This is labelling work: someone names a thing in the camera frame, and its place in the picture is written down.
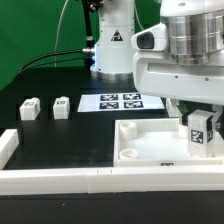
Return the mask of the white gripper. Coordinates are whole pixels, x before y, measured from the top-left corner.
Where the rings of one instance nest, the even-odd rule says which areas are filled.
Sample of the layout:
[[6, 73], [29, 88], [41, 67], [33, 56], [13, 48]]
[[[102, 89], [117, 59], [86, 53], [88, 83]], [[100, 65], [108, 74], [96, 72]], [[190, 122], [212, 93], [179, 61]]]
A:
[[188, 116], [199, 108], [198, 103], [215, 104], [212, 129], [223, 132], [224, 108], [220, 105], [224, 105], [224, 49], [210, 53], [207, 64], [175, 63], [165, 52], [167, 29], [162, 23], [133, 35], [131, 44], [136, 50], [134, 84], [141, 94], [178, 99], [175, 106], [184, 126], [188, 125]]

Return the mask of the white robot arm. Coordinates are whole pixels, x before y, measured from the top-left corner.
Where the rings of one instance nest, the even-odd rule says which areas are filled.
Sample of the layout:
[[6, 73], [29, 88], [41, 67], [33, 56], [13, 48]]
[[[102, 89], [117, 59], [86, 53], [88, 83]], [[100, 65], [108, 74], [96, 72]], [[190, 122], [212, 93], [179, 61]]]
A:
[[224, 0], [156, 0], [160, 22], [134, 32], [135, 0], [95, 0], [100, 38], [92, 72], [132, 73], [143, 94], [177, 99], [214, 113], [224, 132]]

